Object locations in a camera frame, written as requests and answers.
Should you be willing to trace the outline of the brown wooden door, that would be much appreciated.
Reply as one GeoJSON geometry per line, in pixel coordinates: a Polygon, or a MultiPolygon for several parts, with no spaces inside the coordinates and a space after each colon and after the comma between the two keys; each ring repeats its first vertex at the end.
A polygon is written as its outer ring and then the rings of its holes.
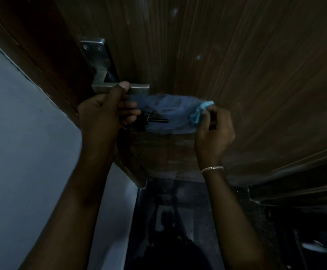
{"type": "Polygon", "coordinates": [[[248,186],[327,162],[327,0],[55,0],[121,80],[231,111],[222,160],[248,186]]]}

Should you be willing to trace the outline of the person's left forearm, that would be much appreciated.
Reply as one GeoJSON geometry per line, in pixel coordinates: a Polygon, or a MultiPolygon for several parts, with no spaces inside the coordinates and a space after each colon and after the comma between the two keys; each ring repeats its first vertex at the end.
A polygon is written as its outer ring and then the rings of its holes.
{"type": "Polygon", "coordinates": [[[80,155],[53,213],[19,270],[86,270],[113,155],[80,155]]]}

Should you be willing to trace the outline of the person's left hand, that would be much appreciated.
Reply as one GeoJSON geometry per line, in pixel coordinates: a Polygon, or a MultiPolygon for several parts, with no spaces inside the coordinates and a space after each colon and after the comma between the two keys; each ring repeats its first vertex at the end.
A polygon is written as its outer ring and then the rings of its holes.
{"type": "Polygon", "coordinates": [[[119,117],[119,109],[137,109],[128,95],[119,103],[109,103],[107,94],[98,94],[79,105],[82,148],[80,158],[103,161],[113,157],[119,130],[136,121],[138,116],[119,117]]]}

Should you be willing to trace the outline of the dark wooden panel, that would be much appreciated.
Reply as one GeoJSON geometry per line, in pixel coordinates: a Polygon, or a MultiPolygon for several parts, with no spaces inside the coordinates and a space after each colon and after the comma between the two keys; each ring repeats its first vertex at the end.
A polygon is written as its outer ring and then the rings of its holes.
{"type": "Polygon", "coordinates": [[[250,200],[266,206],[327,205],[327,163],[286,177],[248,187],[250,200]]]}

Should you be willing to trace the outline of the dark wooden door frame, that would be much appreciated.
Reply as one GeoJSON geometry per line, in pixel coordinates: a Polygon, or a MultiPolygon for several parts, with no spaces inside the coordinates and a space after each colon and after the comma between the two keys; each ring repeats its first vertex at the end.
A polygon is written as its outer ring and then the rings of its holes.
{"type": "Polygon", "coordinates": [[[0,0],[0,46],[78,125],[78,105],[94,95],[94,69],[80,41],[103,38],[120,81],[153,84],[154,54],[167,46],[159,0],[0,0]]]}

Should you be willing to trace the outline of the blue cleaning cloth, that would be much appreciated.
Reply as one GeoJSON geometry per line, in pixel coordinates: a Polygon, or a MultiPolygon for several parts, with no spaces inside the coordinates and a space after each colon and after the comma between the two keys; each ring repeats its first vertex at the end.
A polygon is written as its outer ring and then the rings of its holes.
{"type": "Polygon", "coordinates": [[[193,96],[179,95],[130,95],[129,99],[137,103],[141,114],[131,125],[136,132],[150,132],[160,135],[192,134],[197,131],[202,110],[213,101],[204,101],[193,96]],[[144,126],[143,114],[153,113],[169,123],[152,123],[144,126]]]}

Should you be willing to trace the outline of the person's right hand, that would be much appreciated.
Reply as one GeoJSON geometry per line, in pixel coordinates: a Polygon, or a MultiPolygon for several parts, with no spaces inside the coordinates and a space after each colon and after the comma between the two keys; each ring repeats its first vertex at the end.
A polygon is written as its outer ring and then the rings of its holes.
{"type": "Polygon", "coordinates": [[[194,149],[200,170],[220,166],[225,150],[235,139],[231,113],[217,107],[217,131],[202,131],[202,119],[195,136],[194,149]]]}

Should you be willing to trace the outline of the person's right forearm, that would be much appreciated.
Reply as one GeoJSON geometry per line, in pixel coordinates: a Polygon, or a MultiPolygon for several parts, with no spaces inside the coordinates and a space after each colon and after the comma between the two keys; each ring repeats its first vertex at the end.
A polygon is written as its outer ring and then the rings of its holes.
{"type": "Polygon", "coordinates": [[[274,265],[228,184],[224,169],[211,167],[202,174],[225,270],[273,270],[274,265]]]}

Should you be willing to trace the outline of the black key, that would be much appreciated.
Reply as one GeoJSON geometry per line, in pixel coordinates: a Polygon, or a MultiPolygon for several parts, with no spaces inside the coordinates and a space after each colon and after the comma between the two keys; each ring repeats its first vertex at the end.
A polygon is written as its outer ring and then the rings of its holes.
{"type": "Polygon", "coordinates": [[[169,123],[168,119],[159,118],[153,113],[143,114],[143,124],[144,126],[150,125],[152,123],[169,123]]]}

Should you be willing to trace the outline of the silver metal door handle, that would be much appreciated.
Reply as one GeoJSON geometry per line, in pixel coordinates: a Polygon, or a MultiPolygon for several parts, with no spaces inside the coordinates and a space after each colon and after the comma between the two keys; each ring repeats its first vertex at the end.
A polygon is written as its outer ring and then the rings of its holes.
{"type": "Polygon", "coordinates": [[[94,92],[108,94],[111,87],[116,86],[120,80],[105,39],[85,37],[80,41],[80,45],[95,72],[91,84],[94,92]]]}

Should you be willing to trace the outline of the small white object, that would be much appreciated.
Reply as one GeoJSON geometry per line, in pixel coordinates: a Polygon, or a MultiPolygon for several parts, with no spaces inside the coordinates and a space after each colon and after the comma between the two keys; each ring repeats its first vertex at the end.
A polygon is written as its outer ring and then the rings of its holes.
{"type": "Polygon", "coordinates": [[[324,247],[323,244],[321,244],[320,242],[318,242],[316,240],[314,240],[313,243],[302,242],[301,246],[302,246],[302,248],[304,248],[306,250],[310,250],[310,251],[322,253],[322,254],[327,254],[327,248],[324,247]]]}

